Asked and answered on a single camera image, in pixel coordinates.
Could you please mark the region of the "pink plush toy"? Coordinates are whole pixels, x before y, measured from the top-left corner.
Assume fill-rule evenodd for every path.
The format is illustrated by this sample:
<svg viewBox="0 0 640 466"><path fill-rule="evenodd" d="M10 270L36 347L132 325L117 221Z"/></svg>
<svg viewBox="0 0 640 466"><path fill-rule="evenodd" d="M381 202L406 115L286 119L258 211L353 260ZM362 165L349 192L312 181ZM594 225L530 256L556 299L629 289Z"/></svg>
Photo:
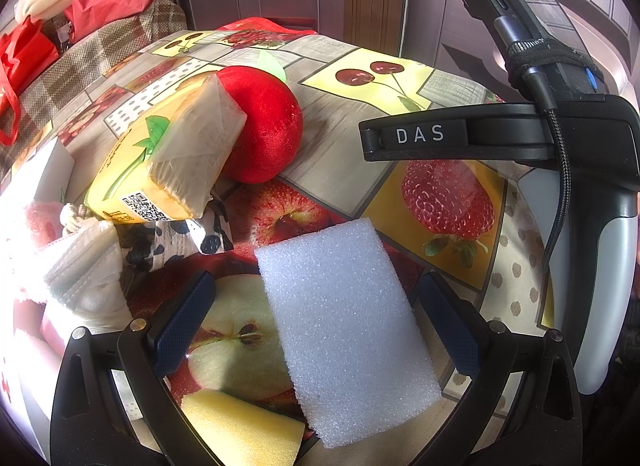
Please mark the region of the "pink plush toy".
<svg viewBox="0 0 640 466"><path fill-rule="evenodd" d="M34 201L26 209L26 223L36 247L43 247L62 236L60 214L63 205L58 201Z"/></svg>

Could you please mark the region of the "black white spotted cloth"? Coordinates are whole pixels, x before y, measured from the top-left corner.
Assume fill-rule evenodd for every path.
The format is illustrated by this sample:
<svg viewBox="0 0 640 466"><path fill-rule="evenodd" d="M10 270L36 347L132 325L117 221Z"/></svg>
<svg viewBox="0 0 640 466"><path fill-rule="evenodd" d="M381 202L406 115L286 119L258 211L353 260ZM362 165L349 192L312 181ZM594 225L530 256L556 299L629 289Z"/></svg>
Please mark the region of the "black white spotted cloth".
<svg viewBox="0 0 640 466"><path fill-rule="evenodd" d="M140 272L157 271L196 253L210 256L233 249L229 215L217 196L210 197L199 219L123 224L116 230L124 264Z"/></svg>

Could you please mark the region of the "plaid covered bench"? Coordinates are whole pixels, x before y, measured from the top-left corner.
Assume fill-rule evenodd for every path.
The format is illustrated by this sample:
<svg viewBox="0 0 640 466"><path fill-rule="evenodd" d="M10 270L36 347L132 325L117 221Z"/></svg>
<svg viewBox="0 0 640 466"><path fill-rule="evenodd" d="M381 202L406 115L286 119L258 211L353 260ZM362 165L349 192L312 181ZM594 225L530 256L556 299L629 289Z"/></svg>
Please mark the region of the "plaid covered bench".
<svg viewBox="0 0 640 466"><path fill-rule="evenodd" d="M18 96L20 129L13 145L1 147L1 173L7 174L46 123L107 70L185 29L186 14L179 5L154 0L142 13L110 22L71 46Z"/></svg>

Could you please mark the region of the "fruit pattern tablecloth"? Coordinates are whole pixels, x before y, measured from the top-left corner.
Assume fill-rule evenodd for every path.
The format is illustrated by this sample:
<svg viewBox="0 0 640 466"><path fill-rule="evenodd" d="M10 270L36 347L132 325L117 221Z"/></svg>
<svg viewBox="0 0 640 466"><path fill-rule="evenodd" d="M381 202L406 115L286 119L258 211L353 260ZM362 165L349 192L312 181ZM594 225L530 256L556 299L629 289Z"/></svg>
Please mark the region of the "fruit pattern tablecloth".
<svg viewBox="0 0 640 466"><path fill-rule="evenodd" d="M232 48L224 30L165 36L127 56L91 83L47 122L18 155L14 167L57 135L73 157L65 198L85 196L108 151L128 122L163 100L186 79L258 59L259 48ZM518 333L538 335L553 319L552 289L540 270L542 238L518 190L525 168L515 163L473 163L472 171L496 209L495 223L480 241L474 263L445 249L424 253L431 233L410 215L400 193L402 163L368 163L358 123L396 111L406 94L424 107L475 103L489 97L480 84L403 60L398 74L380 74L359 88L335 79L337 71L367 69L380 54L313 34L276 48L288 86L302 108L305 129L295 160L280 182L286 203L318 203L333 221L369 218L390 245L397 273L408 286L421 272L447 276L457 294L486 319L500 319Z"/></svg>

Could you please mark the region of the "white shallow box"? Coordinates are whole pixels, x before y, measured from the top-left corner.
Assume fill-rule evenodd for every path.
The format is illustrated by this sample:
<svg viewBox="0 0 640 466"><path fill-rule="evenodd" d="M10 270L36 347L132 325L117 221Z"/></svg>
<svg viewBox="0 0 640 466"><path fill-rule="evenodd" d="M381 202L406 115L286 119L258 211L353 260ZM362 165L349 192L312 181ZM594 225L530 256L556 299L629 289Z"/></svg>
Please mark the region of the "white shallow box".
<svg viewBox="0 0 640 466"><path fill-rule="evenodd" d="M1 194L1 211L31 203L62 203L75 161L57 137L52 137L17 170Z"/></svg>

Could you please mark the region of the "red plush apple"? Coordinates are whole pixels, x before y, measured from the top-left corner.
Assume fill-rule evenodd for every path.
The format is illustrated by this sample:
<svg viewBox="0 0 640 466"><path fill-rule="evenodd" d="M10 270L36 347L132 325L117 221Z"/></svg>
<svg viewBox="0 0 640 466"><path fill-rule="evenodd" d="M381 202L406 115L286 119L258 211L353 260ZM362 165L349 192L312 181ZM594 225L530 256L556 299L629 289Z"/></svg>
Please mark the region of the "red plush apple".
<svg viewBox="0 0 640 466"><path fill-rule="evenodd" d="M294 160L303 137L302 108L290 88L269 72L229 66L217 72L224 89L246 114L224 175L244 184L265 183Z"/></svg>

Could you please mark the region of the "red tote bag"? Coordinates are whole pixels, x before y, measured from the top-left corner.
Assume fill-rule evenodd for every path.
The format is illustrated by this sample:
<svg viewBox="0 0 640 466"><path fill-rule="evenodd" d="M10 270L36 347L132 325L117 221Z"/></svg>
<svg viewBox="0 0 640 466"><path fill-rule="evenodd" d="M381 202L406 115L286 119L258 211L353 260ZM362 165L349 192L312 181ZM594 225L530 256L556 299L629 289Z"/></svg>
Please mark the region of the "red tote bag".
<svg viewBox="0 0 640 466"><path fill-rule="evenodd" d="M1 37L1 112L13 111L9 131L1 130L1 144L12 146L20 133L20 95L58 59L54 43L42 31L41 19L27 16Z"/></svg>

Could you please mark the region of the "white foam block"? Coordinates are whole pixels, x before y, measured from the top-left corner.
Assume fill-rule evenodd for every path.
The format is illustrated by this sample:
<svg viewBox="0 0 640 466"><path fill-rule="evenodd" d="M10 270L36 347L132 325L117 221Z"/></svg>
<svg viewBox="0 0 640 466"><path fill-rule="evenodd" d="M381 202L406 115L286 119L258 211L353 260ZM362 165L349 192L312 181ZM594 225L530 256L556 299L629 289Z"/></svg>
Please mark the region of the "white foam block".
<svg viewBox="0 0 640 466"><path fill-rule="evenodd" d="M370 220L255 251L296 399L328 449L419 416L442 394L392 261Z"/></svg>

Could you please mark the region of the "braided rope knot toy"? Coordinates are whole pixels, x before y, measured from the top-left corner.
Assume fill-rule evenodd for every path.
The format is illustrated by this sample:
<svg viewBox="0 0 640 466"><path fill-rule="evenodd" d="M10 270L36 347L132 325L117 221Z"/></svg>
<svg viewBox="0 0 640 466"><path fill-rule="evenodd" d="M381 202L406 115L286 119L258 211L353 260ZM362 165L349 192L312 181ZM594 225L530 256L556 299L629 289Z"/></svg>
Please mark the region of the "braided rope knot toy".
<svg viewBox="0 0 640 466"><path fill-rule="evenodd" d="M76 206L67 203L60 212L60 223L64 235L70 235L83 230L89 226L96 218L85 205Z"/></svg>

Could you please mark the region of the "yellow sponge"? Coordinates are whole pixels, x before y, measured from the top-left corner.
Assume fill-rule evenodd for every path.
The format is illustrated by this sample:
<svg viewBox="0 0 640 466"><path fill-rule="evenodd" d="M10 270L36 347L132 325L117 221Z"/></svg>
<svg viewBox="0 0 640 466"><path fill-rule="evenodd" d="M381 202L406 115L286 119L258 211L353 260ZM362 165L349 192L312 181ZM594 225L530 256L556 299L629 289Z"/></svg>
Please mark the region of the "yellow sponge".
<svg viewBox="0 0 640 466"><path fill-rule="evenodd" d="M293 465L305 425L223 392L186 394L180 408L225 465Z"/></svg>

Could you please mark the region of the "yellow tissue pack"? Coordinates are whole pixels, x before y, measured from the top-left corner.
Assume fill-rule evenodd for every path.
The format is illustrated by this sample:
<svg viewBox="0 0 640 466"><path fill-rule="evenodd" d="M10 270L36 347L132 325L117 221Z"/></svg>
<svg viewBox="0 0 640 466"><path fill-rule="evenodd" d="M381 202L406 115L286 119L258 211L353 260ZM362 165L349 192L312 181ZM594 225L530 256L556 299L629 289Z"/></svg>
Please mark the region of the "yellow tissue pack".
<svg viewBox="0 0 640 466"><path fill-rule="evenodd" d="M188 79L122 134L85 205L115 223L201 218L245 121L215 71Z"/></svg>

